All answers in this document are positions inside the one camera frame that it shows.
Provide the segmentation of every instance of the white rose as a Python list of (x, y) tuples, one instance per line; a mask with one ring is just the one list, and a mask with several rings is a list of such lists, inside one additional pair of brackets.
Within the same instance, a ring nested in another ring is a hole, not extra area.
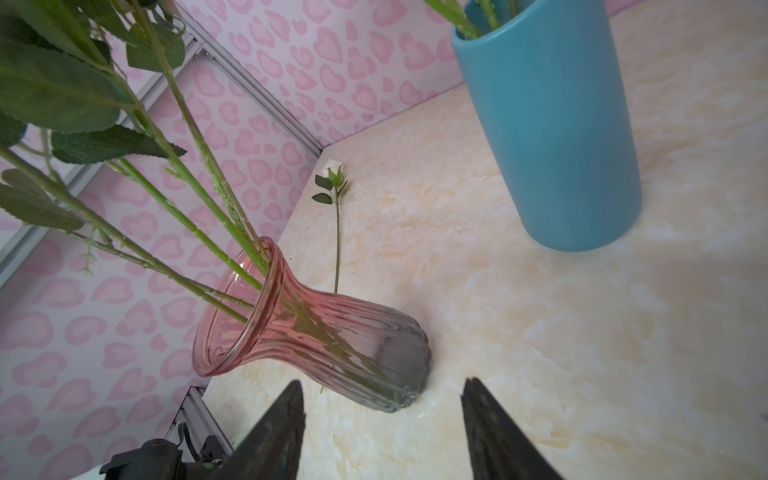
[(326, 166), (323, 168), (323, 171), (320, 172), (320, 176), (324, 178), (328, 178), (328, 170), (331, 170), (334, 175), (338, 175), (341, 173), (341, 162), (335, 161), (335, 160), (328, 160), (326, 162)]

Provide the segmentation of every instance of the transparent vase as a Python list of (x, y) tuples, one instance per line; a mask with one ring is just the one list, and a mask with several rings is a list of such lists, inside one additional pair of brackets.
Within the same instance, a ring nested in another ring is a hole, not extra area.
[(255, 306), (224, 300), (241, 323), (209, 305), (197, 328), (195, 372), (214, 376), (256, 359), (278, 359), (371, 409), (409, 406), (429, 375), (427, 335), (410, 316), (387, 306), (312, 290), (291, 273), (280, 248), (262, 239), (270, 257), (266, 279), (244, 253), (237, 262), (260, 283), (225, 274), (218, 289)]

